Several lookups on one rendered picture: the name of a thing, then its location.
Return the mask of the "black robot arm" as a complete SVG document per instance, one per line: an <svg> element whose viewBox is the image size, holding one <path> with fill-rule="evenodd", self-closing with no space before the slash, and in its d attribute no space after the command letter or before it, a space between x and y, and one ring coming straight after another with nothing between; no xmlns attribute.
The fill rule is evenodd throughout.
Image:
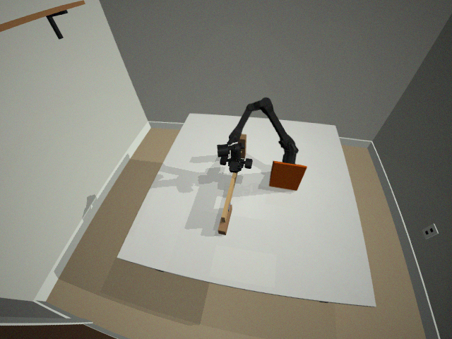
<svg viewBox="0 0 452 339"><path fill-rule="evenodd" d="M270 119L272 125L274 126L275 130L277 131L280 141L279 144L281 145L281 148L285 150L285 154L283 155L282 162L295 164L298 149L295 146L295 142L292 139L291 136L289 136L286 131L284 130L282 124L280 123L279 119L277 118L274 110L273 110L273 104L269 97L264 97L262 100L258 102L250 103L246 106L245 112L242 115L242 118L240 119L237 127L232 131L232 133L229 135L229 141L227 144L223 145L217 145L218 147L218 157L224 157L228 156L230 154L233 157L239 157L241 155L241 149L245 148L243 143L236 143L242 134L242 130L246 124L246 122L249 119L249 115L253 111L261 110L265 115L268 116ZM235 143L235 144L233 144ZM231 145L233 144L233 145ZM295 164L296 165L296 164ZM239 160L230 160L230 172L238 173L242 170L242 166L240 165Z"/></svg>

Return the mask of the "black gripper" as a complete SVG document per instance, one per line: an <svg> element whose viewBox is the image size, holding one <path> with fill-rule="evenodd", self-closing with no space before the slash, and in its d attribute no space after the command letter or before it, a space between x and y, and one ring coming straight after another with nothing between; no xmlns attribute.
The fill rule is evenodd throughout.
<svg viewBox="0 0 452 339"><path fill-rule="evenodd" d="M221 157L220 164L221 165L226 165L226 162L228 162L228 166L230 166L230 160L234 160L234 161L239 160L240 161L240 165L242 166L242 168L245 167L247 169L251 169L252 162L253 162L253 160L249 159L249 158L246 158L246 161L244 161L244 159L241 159L241 155L239 157L233 157L231 155L230 159L228 159L228 156Z"/></svg>

